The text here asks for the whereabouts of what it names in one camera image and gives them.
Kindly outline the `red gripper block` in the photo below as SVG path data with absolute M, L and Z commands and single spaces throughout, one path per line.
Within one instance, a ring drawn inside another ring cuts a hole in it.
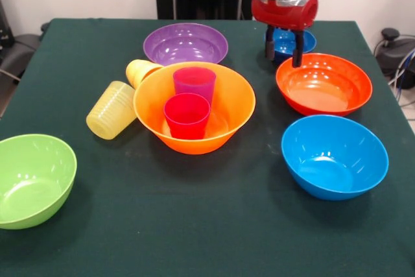
M 275 27 L 293 30 L 295 48 L 292 53 L 292 66 L 300 67 L 304 48 L 304 29 L 314 22 L 318 11 L 318 0 L 252 0 L 251 9 L 256 21 L 267 24 L 265 57 L 271 61 L 274 59 Z

